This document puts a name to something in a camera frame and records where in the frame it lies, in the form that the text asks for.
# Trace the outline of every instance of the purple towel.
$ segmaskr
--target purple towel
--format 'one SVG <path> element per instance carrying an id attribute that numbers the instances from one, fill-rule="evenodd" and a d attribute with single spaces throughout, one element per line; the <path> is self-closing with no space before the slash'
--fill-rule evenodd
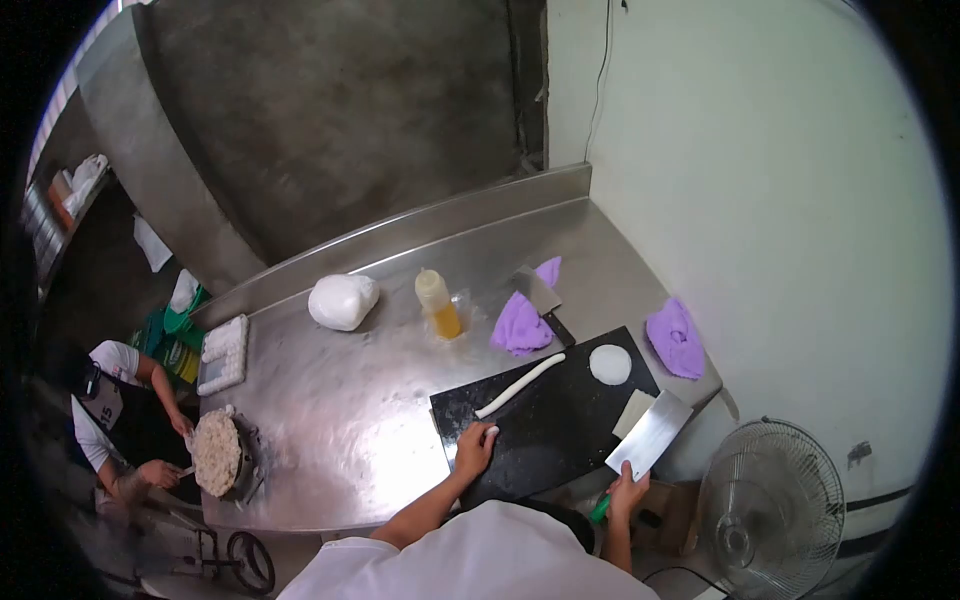
<path id="1" fill-rule="evenodd" d="M 537 267 L 537 275 L 553 287 L 560 276 L 560 257 L 556 256 Z M 500 346 L 522 356 L 543 348 L 553 339 L 553 331 L 537 314 L 537 309 L 519 292 L 514 292 L 503 306 L 493 328 L 491 346 Z"/>
<path id="2" fill-rule="evenodd" d="M 659 313 L 647 317 L 647 337 L 670 372 L 687 379 L 704 376 L 704 347 L 690 313 L 678 299 L 671 298 Z"/>

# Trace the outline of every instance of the green container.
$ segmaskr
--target green container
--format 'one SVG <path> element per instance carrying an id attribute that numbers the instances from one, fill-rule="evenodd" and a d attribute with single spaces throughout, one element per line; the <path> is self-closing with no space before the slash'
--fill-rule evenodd
<path id="1" fill-rule="evenodd" d="M 147 356 L 153 356 L 156 347 L 160 345 L 163 338 L 163 309 L 158 308 L 147 315 L 147 322 L 142 329 L 137 329 L 130 340 L 129 346 L 136 348 Z"/>
<path id="2" fill-rule="evenodd" d="M 163 332 L 165 316 L 163 308 L 147 315 L 146 323 L 130 336 L 127 343 L 160 363 L 175 389 L 189 388 L 197 379 L 200 353 L 176 336 Z"/>
<path id="3" fill-rule="evenodd" d="M 197 293 L 193 296 L 193 301 L 190 302 L 190 307 L 183 312 L 175 313 L 174 310 L 170 308 L 170 304 L 167 304 L 167 308 L 163 313 L 163 330 L 175 335 L 178 340 L 187 344 L 197 352 L 200 352 L 203 349 L 206 331 L 203 331 L 190 321 L 190 313 L 209 298 L 209 292 L 207 292 L 202 285 L 199 285 L 197 286 Z"/>

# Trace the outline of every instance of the knife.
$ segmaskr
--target knife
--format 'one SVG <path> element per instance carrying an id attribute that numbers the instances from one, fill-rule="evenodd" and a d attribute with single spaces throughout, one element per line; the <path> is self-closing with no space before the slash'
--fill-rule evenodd
<path id="1" fill-rule="evenodd" d="M 510 282 L 514 289 L 534 305 L 537 314 L 550 326 L 564 348 L 570 348 L 577 343 L 557 315 L 553 314 L 553 309 L 560 306 L 563 301 L 533 269 L 523 265 L 510 277 Z"/>
<path id="2" fill-rule="evenodd" d="M 692 414 L 693 409 L 678 397 L 667 390 L 661 391 L 653 406 L 643 413 L 643 417 L 640 417 L 623 442 L 607 457 L 607 467 L 619 473 L 623 461 L 630 461 L 636 481 L 650 470 Z M 590 520 L 599 523 L 609 506 L 610 495 L 607 494 L 590 512 Z"/>

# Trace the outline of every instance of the green knife handle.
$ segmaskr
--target green knife handle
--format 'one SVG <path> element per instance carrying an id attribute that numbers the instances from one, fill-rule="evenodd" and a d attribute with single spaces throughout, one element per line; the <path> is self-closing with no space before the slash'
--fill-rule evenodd
<path id="1" fill-rule="evenodd" d="M 593 507 L 593 510 L 590 511 L 590 520 L 594 523 L 599 523 L 603 520 L 603 517 L 607 515 L 607 507 L 610 506 L 610 495 L 608 493 L 604 494 L 603 498 L 597 502 L 597 505 Z"/>

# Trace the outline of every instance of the person's hand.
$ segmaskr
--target person's hand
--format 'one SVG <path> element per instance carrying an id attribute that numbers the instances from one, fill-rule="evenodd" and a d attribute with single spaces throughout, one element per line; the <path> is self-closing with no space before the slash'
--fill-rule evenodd
<path id="1" fill-rule="evenodd" d="M 170 416 L 170 423 L 174 426 L 174 430 L 184 438 L 193 431 L 193 421 L 180 411 Z"/>
<path id="2" fill-rule="evenodd" d="M 638 481 L 634 481 L 634 470 L 630 461 L 623 461 L 620 465 L 620 476 L 617 477 L 607 493 L 610 495 L 610 506 L 607 508 L 607 520 L 611 523 L 630 523 L 630 515 L 639 504 L 647 490 L 650 489 L 650 471 L 648 470 Z"/>
<path id="3" fill-rule="evenodd" d="M 473 422 L 457 439 L 457 457 L 453 460 L 453 474 L 471 482 L 487 468 L 493 454 L 493 439 L 499 428 L 490 435 L 488 429 L 496 427 L 493 423 Z"/>
<path id="4" fill-rule="evenodd" d="M 183 472 L 176 466 L 159 459 L 140 465 L 137 471 L 144 481 L 163 489 L 176 486 L 180 482 L 180 474 Z"/>

